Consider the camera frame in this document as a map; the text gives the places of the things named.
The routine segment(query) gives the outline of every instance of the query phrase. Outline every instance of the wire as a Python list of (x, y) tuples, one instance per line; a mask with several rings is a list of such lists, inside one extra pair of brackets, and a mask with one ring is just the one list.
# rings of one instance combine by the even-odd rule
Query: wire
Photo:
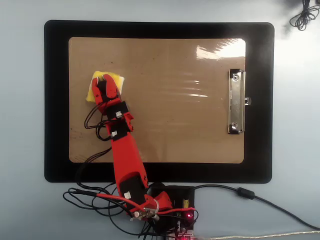
[(292, 27), (298, 28), (300, 31), (304, 31), (307, 28), (308, 22), (315, 20), (319, 15), (320, 6), (315, 5), (309, 7), (309, 4), (310, 0), (302, 0), (302, 12), (292, 17), (289, 21)]
[(202, 189), (202, 188), (220, 188), (220, 189), (228, 189), (228, 190), (232, 190), (232, 191), (237, 191), (236, 188), (234, 187), (230, 187), (230, 186), (225, 186), (225, 185), (221, 185), (221, 184), (203, 184), (203, 185), (199, 185), (199, 186), (195, 186), (195, 187), (192, 187), (190, 189), (190, 192), (191, 191), (194, 191), (196, 189)]
[(134, 201), (131, 201), (130, 199), (126, 199), (125, 197), (122, 196), (114, 196), (114, 195), (110, 195), (110, 194), (104, 194), (104, 193), (97, 193), (96, 196), (98, 198), (105, 198), (105, 199), (115, 199), (115, 200), (121, 200), (126, 202), (127, 204), (130, 204), (134, 207), (136, 207), (137, 209), (139, 209), (140, 211), (145, 212), (146, 210), (140, 206), (139, 204), (135, 203)]
[(278, 206), (278, 205), (276, 205), (276, 204), (274, 204), (274, 203), (272, 203), (272, 202), (270, 202), (270, 201), (268, 201), (268, 200), (265, 200), (265, 199), (262, 198), (262, 197), (255, 196), (254, 198), (255, 198), (255, 199), (258, 199), (258, 200), (260, 200), (260, 201), (262, 201), (262, 202), (264, 202), (264, 203), (266, 203), (266, 204), (268, 204), (268, 205), (270, 205), (270, 206), (272, 206), (272, 207), (274, 207), (274, 208), (276, 208), (276, 209), (278, 209), (278, 210), (280, 210), (280, 211), (282, 211), (283, 213), (285, 213), (285, 214), (289, 215), (290, 217), (294, 218), (295, 220), (297, 220), (297, 221), (300, 222), (301, 224), (303, 224), (303, 225), (305, 225), (305, 226), (307, 226), (307, 227), (309, 227), (309, 228), (312, 228), (312, 229), (314, 229), (314, 230), (320, 231), (320, 227), (313, 226), (313, 225), (311, 225), (311, 224), (303, 221), (301, 218), (299, 218), (298, 216), (294, 215), (293, 213), (285, 210), (284, 208), (282, 208), (282, 207), (280, 207), (280, 206)]
[[(195, 187), (191, 188), (190, 191), (192, 191), (192, 190), (194, 191), (194, 190), (200, 189), (200, 188), (222, 188), (222, 189), (228, 189), (228, 190), (236, 192), (241, 197), (249, 198), (249, 197), (247, 197), (245, 195), (240, 195), (239, 189), (241, 189), (241, 188), (236, 189), (236, 188), (233, 188), (233, 187), (230, 187), (230, 186), (225, 186), (225, 185), (220, 185), (220, 184), (199, 185), (199, 186), (195, 186)], [(253, 195), (250, 196), (250, 197), (253, 197), (253, 199), (258, 199), (258, 200), (264, 202), (265, 204), (268, 204), (268, 205), (280, 210), (281, 212), (289, 215), (293, 219), (297, 220), (299, 223), (301, 223), (301, 224), (303, 224), (303, 225), (305, 225), (305, 226), (307, 226), (309, 228), (312, 228), (312, 229), (317, 230), (317, 231), (320, 230), (320, 227), (313, 226), (313, 225), (303, 221), (301, 218), (299, 218), (298, 216), (296, 216), (293, 213), (289, 212), (288, 210), (285, 210), (284, 208), (282, 208), (282, 207), (280, 207), (280, 206), (278, 206), (278, 205), (276, 205), (276, 204), (274, 204), (274, 203), (272, 203), (272, 202), (270, 202), (270, 201), (268, 201), (268, 200), (266, 200), (266, 199), (264, 199), (262, 197), (256, 196), (253, 191), (249, 191), (249, 192), (251, 192), (253, 194)]]
[(162, 214), (169, 214), (169, 213), (174, 213), (174, 212), (185, 212), (185, 211), (197, 211), (194, 207), (188, 207), (188, 208), (174, 208), (174, 209), (170, 209), (167, 211), (159, 211), (157, 214), (158, 215), (162, 215)]
[(292, 235), (303, 235), (303, 234), (320, 234), (320, 231), (296, 231), (296, 232), (287, 232), (287, 233), (275, 233), (269, 235), (261, 236), (217, 236), (210, 238), (196, 237), (199, 240), (225, 240), (225, 239), (266, 239), (266, 238), (275, 238), (275, 237), (285, 237)]

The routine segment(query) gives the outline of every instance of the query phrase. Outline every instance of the metal screw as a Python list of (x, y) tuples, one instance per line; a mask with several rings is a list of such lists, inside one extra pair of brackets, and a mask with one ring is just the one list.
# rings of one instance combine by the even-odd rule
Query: metal screw
[(233, 74), (232, 80), (234, 82), (238, 81), (239, 80), (239, 75), (238, 74)]
[(235, 121), (231, 125), (233, 129), (236, 129), (238, 127), (238, 123), (236, 123)]

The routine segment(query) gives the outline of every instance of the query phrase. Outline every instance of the white cable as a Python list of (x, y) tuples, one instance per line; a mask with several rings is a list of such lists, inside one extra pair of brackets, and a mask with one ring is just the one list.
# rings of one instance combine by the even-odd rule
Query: white cable
[(295, 232), (277, 233), (277, 234), (262, 235), (262, 236), (217, 236), (217, 237), (210, 237), (210, 238), (203, 238), (203, 237), (196, 236), (196, 239), (197, 240), (266, 239), (266, 238), (285, 237), (285, 236), (302, 235), (302, 234), (320, 234), (320, 231), (295, 231)]
[(157, 214), (159, 212), (159, 202), (155, 199), (153, 199), (156, 203), (156, 210), (155, 210), (155, 214)]

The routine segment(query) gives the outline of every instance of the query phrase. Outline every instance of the cable bundle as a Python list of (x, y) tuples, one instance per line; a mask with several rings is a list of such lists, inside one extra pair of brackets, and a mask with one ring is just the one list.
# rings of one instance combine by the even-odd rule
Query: cable bundle
[(301, 13), (295, 15), (290, 19), (289, 23), (292, 27), (298, 28), (300, 31), (304, 31), (307, 28), (307, 24), (309, 21), (315, 20), (319, 15), (320, 6), (310, 6), (310, 0), (302, 0), (303, 10)]

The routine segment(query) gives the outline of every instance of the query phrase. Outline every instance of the clipboard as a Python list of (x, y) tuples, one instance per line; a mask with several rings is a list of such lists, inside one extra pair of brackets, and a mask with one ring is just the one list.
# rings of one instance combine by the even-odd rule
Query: clipboard
[[(73, 182), (81, 162), (109, 147), (83, 127), (95, 70), (124, 76), (122, 98), (150, 182), (271, 179), (271, 24), (52, 20), (44, 37), (48, 181)], [(224, 46), (227, 57), (218, 55)], [(113, 181), (112, 155), (83, 178)]]

